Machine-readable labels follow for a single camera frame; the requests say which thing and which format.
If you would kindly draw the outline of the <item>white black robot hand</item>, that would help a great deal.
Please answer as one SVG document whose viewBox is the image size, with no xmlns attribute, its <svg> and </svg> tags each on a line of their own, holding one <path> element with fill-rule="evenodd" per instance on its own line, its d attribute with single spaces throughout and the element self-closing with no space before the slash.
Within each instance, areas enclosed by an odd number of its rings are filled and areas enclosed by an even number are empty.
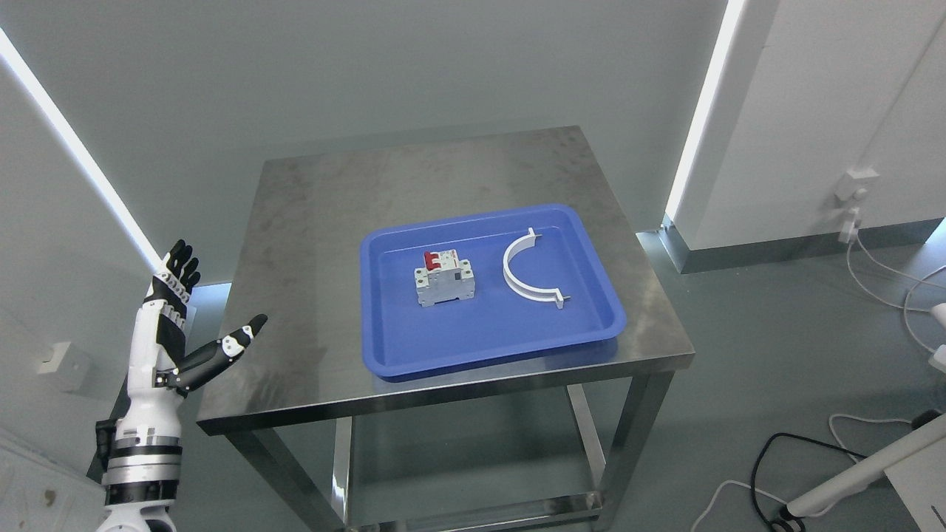
<svg viewBox="0 0 946 532">
<path fill-rule="evenodd" d="M 178 409 L 186 396 L 233 366 L 269 320 L 247 324 L 186 353 L 187 304 L 200 280 L 199 259 L 178 240 L 153 273 L 135 316 L 129 347 L 129 408 L 115 437 L 143 443 L 148 437 L 180 437 Z"/>
</svg>

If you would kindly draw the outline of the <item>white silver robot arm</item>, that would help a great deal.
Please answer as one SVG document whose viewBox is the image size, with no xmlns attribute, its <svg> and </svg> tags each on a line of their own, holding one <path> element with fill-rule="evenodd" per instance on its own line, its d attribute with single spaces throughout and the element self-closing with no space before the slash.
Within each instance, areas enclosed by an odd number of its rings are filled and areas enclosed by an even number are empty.
<svg viewBox="0 0 946 532">
<path fill-rule="evenodd" d="M 180 438 L 121 437 L 117 427 L 118 420 L 95 425 L 106 512 L 98 531 L 175 531 L 169 509 L 180 482 Z"/>
</svg>

